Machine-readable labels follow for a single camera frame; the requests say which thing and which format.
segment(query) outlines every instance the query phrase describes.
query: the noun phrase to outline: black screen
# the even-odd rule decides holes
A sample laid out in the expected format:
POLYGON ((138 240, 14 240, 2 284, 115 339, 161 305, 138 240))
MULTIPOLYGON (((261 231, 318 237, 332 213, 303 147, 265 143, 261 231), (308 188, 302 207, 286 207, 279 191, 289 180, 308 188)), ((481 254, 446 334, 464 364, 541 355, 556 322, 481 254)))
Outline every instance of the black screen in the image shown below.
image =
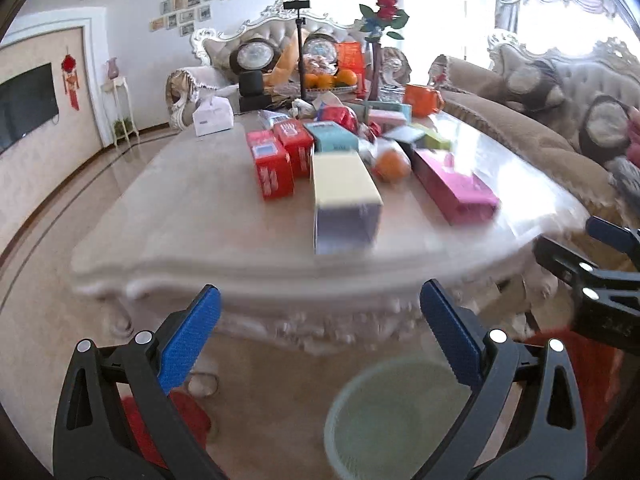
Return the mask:
POLYGON ((0 84, 0 153, 58 113, 51 63, 0 84))

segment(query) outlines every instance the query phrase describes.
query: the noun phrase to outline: fruit bowl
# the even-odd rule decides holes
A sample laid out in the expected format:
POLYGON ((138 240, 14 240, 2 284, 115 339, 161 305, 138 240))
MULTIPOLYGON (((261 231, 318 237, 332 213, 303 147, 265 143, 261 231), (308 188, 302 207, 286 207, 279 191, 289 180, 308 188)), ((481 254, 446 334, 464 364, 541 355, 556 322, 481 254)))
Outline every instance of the fruit bowl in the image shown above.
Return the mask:
MULTIPOLYGON (((344 95, 354 93, 357 85, 353 86, 337 86, 334 88, 319 89, 319 88, 307 88, 306 95, 308 97, 316 98, 321 96, 325 92, 332 92, 336 95, 344 95)), ((276 94, 284 95, 285 97, 300 97, 300 83, 285 83, 283 85, 277 85, 273 88, 276 94)))

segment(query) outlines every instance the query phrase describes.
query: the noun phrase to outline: orange mug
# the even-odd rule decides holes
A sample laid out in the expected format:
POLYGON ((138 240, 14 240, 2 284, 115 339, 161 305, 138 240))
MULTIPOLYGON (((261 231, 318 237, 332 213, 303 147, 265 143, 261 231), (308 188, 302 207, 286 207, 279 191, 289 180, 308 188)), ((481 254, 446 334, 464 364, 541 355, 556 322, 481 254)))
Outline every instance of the orange mug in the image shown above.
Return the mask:
POLYGON ((440 92, 430 86, 407 85, 402 102, 412 106, 414 117, 427 117, 444 108, 444 99, 440 92))

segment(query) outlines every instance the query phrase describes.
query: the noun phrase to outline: marble tabletop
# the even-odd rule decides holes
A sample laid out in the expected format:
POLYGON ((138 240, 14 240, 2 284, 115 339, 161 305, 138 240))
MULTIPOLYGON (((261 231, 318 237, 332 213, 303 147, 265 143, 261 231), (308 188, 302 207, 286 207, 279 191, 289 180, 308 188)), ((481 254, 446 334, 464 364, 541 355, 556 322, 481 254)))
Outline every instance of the marble tabletop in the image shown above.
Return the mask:
POLYGON ((196 137, 191 127, 172 140, 76 246, 73 287, 134 301, 158 289, 193 297, 212 283, 241 311, 344 314, 388 308, 430 278, 451 285, 530 253, 540 234, 584 227, 584 207, 542 172, 452 116, 432 119, 453 140, 456 169, 500 198, 492 221, 449 225, 412 175, 377 182, 384 205, 369 250, 316 255, 313 188, 297 180, 294 196, 262 199, 244 138, 261 129, 250 113, 232 130, 196 137))

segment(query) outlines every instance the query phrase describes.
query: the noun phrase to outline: orange fruit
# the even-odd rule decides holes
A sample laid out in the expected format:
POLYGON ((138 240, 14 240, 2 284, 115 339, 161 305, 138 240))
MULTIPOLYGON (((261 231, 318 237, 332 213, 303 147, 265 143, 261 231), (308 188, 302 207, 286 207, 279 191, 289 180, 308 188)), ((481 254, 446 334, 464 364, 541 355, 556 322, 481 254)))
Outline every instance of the orange fruit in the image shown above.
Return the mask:
POLYGON ((318 76, 316 74, 305 74, 305 87, 315 88, 318 85, 318 76))
POLYGON ((321 90, 330 90, 334 87, 334 76, 330 74, 321 74, 318 76, 318 88, 321 90))
POLYGON ((349 86, 358 84, 358 76, 353 70, 349 70, 348 68, 340 70, 340 72, 338 72, 338 75, 335 77, 335 80, 338 83, 345 83, 345 85, 349 86))

